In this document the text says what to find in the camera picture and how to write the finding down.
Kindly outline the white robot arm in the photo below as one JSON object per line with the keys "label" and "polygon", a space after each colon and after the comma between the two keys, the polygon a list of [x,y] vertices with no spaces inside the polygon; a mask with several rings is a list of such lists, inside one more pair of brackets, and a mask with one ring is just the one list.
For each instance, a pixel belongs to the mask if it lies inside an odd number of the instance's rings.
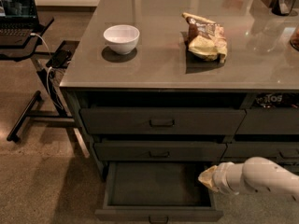
{"label": "white robot arm", "polygon": [[266,193],[299,202],[299,176],[262,157],[211,166],[198,176],[198,181],[226,195]]}

